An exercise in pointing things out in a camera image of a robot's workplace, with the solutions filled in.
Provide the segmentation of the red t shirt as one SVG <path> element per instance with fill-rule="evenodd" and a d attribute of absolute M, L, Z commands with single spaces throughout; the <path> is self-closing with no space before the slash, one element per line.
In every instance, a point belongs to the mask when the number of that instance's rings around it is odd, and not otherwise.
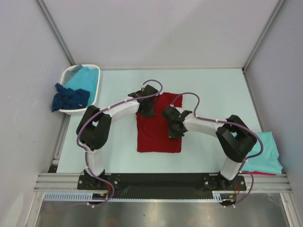
<path fill-rule="evenodd" d="M 181 107 L 183 97 L 177 94 L 164 92 L 159 98 L 154 99 L 155 115 L 152 117 L 142 117 L 136 114 L 137 120 L 137 151 L 179 153 L 181 152 L 182 139 L 169 138 L 169 124 L 163 118 L 162 112 L 174 102 L 175 107 Z"/>

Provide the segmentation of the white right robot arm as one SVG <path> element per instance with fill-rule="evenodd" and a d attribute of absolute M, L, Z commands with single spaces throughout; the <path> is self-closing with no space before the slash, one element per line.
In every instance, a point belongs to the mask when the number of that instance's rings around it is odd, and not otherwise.
<path fill-rule="evenodd" d="M 226 155 L 222 169 L 219 172 L 218 184 L 224 190 L 235 185 L 235 177 L 244 165 L 246 157 L 259 137 L 236 115 L 231 115 L 225 121 L 202 118 L 192 111 L 168 106 L 162 116 L 169 125 L 169 138 L 178 139 L 188 131 L 200 132 L 216 137 Z"/>

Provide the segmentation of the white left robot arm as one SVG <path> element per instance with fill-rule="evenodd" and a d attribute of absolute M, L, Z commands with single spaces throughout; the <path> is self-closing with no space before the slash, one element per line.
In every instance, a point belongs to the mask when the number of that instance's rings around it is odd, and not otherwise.
<path fill-rule="evenodd" d="M 85 171 L 90 176 L 88 183 L 94 189 L 101 188 L 105 183 L 104 165 L 101 155 L 97 152 L 107 142 L 111 124 L 130 115 L 139 113 L 143 117 L 155 115 L 154 98 L 160 95 L 159 90 L 143 83 L 141 89 L 113 105 L 100 109 L 94 105 L 87 108 L 77 129 L 76 144 L 85 152 Z"/>

